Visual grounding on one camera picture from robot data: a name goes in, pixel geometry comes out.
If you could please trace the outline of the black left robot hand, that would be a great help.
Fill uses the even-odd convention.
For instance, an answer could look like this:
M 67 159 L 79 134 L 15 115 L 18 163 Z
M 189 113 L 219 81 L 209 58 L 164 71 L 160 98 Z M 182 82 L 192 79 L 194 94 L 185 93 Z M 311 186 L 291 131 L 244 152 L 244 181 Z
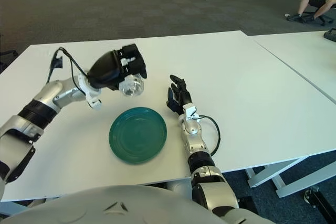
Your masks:
M 101 56 L 87 72 L 87 79 L 93 88 L 115 91 L 127 76 L 137 74 L 146 79 L 146 65 L 136 44 L 130 44 Z

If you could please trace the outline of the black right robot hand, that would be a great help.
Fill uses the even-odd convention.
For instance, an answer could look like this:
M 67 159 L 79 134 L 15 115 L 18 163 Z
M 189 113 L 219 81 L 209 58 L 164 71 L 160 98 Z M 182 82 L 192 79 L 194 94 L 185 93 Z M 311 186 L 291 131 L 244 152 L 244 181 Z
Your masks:
M 192 103 L 191 95 L 186 88 L 186 83 L 184 79 L 181 79 L 175 75 L 170 75 L 172 81 L 171 86 L 167 90 L 167 107 L 177 113 L 182 115 L 183 106 Z

